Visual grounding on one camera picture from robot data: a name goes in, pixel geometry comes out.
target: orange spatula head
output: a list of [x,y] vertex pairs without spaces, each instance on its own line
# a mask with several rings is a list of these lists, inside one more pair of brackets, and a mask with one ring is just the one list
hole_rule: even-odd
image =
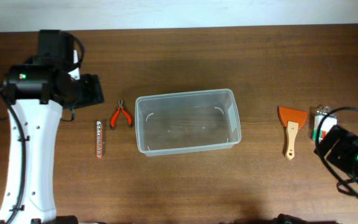
[[289,121],[298,123],[298,129],[301,129],[305,125],[308,118],[308,112],[285,108],[282,106],[278,107],[278,115],[280,121],[284,127],[288,125]]

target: white wall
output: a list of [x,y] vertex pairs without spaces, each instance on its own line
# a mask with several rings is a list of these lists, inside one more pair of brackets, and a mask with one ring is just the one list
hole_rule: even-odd
[[0,31],[358,23],[358,0],[0,0]]

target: brown tabletop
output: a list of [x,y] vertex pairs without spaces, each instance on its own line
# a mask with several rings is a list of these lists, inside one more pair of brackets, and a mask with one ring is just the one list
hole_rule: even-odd
[[[358,201],[340,194],[313,153],[309,122],[296,156],[283,155],[277,106],[309,111],[320,103],[358,107],[358,25],[74,31],[86,47],[81,73],[101,77],[105,103],[60,123],[53,192],[58,215],[85,222],[219,223],[304,220],[358,223]],[[0,81],[36,53],[37,33],[0,33]],[[140,96],[229,88],[242,141],[231,149],[146,157],[120,115],[96,158],[95,121],[117,100],[135,112]],[[0,100],[0,114],[6,108]],[[358,134],[358,114],[339,122]],[[0,207],[9,156],[9,122],[0,121]]]

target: red pliers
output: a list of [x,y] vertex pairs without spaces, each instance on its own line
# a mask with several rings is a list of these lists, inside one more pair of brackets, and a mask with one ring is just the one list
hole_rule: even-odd
[[125,117],[127,118],[128,120],[128,126],[131,128],[132,127],[132,118],[131,116],[125,111],[124,109],[124,100],[119,100],[118,101],[118,107],[117,107],[117,111],[116,113],[112,116],[111,118],[111,121],[110,121],[110,128],[112,130],[114,130],[116,128],[116,121],[117,121],[117,118],[118,118],[118,115],[119,115],[119,112],[122,111],[125,115]]

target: clear plastic container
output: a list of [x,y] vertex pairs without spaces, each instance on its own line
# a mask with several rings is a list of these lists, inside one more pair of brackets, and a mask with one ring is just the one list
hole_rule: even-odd
[[139,97],[135,126],[137,147],[146,156],[227,149],[241,141],[229,89]]

